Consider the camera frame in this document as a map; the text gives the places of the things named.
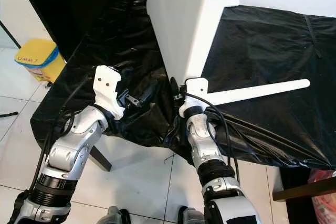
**black wire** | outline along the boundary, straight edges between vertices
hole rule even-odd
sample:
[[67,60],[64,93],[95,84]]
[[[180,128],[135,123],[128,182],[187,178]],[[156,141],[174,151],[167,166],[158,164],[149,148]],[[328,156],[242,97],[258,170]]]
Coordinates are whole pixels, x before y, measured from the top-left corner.
[[[210,131],[210,122],[209,122],[209,116],[206,117],[206,127],[209,131],[209,135],[210,137],[212,138],[213,141],[216,142],[216,139],[215,137],[213,136],[213,134],[211,133]],[[236,167],[236,175],[237,175],[237,181],[240,183],[240,174],[239,174],[239,167],[238,167],[238,161],[237,161],[237,158],[236,156],[234,155],[234,152],[233,150],[231,149],[231,152],[232,152],[232,156],[233,156],[233,160],[235,162],[235,167]]]
[[65,136],[66,134],[68,134],[72,128],[72,125],[74,124],[73,122],[75,121],[75,113],[71,110],[66,112],[70,113],[70,121],[67,128],[61,133],[60,136]]
[[75,88],[75,90],[73,90],[73,92],[68,96],[67,100],[63,103],[63,105],[61,106],[61,109],[59,110],[57,116],[55,117],[50,130],[47,133],[46,139],[43,143],[43,147],[41,149],[41,153],[40,153],[40,157],[38,159],[38,163],[35,169],[35,174],[33,177],[33,180],[31,181],[31,185],[29,188],[29,193],[31,193],[35,187],[36,181],[37,181],[37,177],[39,175],[40,169],[41,169],[41,165],[43,162],[43,158],[44,158],[44,154],[47,154],[47,149],[50,149],[50,142],[53,139],[53,134],[54,134],[54,128],[58,122],[58,119],[60,118],[61,115],[64,114],[64,110],[66,105],[68,104],[68,102],[74,97],[74,95],[78,92],[78,90],[80,90],[84,84],[89,81],[92,78],[89,78],[89,74],[86,74],[83,78],[83,80],[79,83],[79,85]]
[[233,161],[235,162],[237,181],[238,181],[238,183],[240,183],[240,174],[239,174],[238,160],[237,160],[237,158],[236,158],[235,155],[233,155]]
[[0,118],[6,118],[8,116],[18,115],[18,114],[19,114],[19,112],[15,111],[15,112],[9,113],[9,114],[2,114],[2,115],[0,115]]
[[227,124],[225,122],[225,119],[224,119],[222,113],[218,110],[218,108],[215,105],[213,105],[212,103],[208,102],[207,100],[205,100],[201,97],[198,97],[196,95],[189,94],[189,93],[185,93],[185,95],[188,96],[188,97],[198,99],[198,100],[208,104],[210,107],[212,107],[216,111],[217,115],[219,116],[220,122],[222,123],[222,125],[225,128],[226,141],[227,141],[227,165],[231,166],[231,141],[230,141],[230,137],[229,137],[229,130],[228,130]]

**yellow trash bin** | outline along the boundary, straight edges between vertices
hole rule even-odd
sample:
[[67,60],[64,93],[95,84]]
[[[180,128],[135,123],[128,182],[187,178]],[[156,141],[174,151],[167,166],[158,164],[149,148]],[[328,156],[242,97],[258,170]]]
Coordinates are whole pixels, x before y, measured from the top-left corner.
[[15,56],[15,61],[23,65],[38,81],[55,82],[65,66],[56,43],[46,39],[31,39]]

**white floor tile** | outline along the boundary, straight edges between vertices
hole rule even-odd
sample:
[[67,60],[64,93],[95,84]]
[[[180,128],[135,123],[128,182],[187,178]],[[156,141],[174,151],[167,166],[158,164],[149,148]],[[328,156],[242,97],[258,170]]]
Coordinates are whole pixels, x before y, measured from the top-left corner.
[[[26,103],[27,101],[24,100],[0,97],[0,114],[9,114],[15,111],[20,112]],[[0,144],[2,137],[17,117],[18,115],[0,118]]]
[[14,61],[18,49],[5,48],[0,52],[0,95],[29,100],[37,89],[38,81]]
[[105,208],[116,205],[163,219],[172,159],[163,161],[172,152],[106,136],[97,148],[112,163],[112,171],[104,172],[88,160],[73,200]]
[[50,89],[50,87],[47,87],[47,84],[47,81],[41,81],[40,85],[38,86],[37,90],[30,100],[34,102],[41,102]]
[[[272,215],[265,165],[244,161],[238,161],[238,163],[242,190],[257,209],[263,224],[271,224]],[[195,168],[175,155],[165,220],[176,222],[178,210],[183,205],[203,212],[201,190]]]
[[[0,223],[7,223],[13,212],[14,201],[20,190],[0,186]],[[107,209],[71,203],[71,212],[64,224],[95,224],[107,214]],[[162,224],[162,220],[131,215],[132,224]]]
[[40,148],[29,120],[38,106],[37,102],[28,102],[2,139],[7,144],[0,162],[0,185],[21,190],[30,185]]
[[276,202],[272,199],[273,191],[283,190],[279,167],[267,166],[269,195],[272,206],[273,224],[288,224],[286,202]]

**black garbage bag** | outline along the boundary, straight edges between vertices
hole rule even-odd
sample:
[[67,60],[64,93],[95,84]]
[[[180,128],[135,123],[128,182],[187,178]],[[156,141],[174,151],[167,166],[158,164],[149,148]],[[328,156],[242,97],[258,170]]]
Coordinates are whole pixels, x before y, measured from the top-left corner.
[[[335,29],[331,18],[248,6],[225,9],[202,74],[209,80],[209,91],[301,78],[311,81],[308,89],[220,106],[238,159],[335,169]],[[61,105],[98,65],[121,72],[118,93],[128,89],[134,97],[146,97],[142,108],[126,110],[115,129],[104,134],[143,146],[168,147],[192,164],[184,120],[177,115],[144,0],[112,0],[105,8],[31,118],[37,143],[43,144]],[[67,108],[79,111],[93,104],[92,84],[86,83]],[[216,118],[212,122],[226,155],[224,129]]]

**white stick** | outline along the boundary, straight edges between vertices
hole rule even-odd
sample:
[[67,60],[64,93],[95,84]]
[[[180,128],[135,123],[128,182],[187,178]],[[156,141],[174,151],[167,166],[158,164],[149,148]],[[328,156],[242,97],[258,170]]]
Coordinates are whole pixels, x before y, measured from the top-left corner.
[[203,95],[202,98],[212,103],[213,105],[219,105],[241,100],[247,100],[255,97],[263,97],[265,95],[282,93],[295,89],[302,89],[308,87],[309,85],[310,85],[309,80],[301,79],[296,81],[286,81],[250,88],[209,93]]

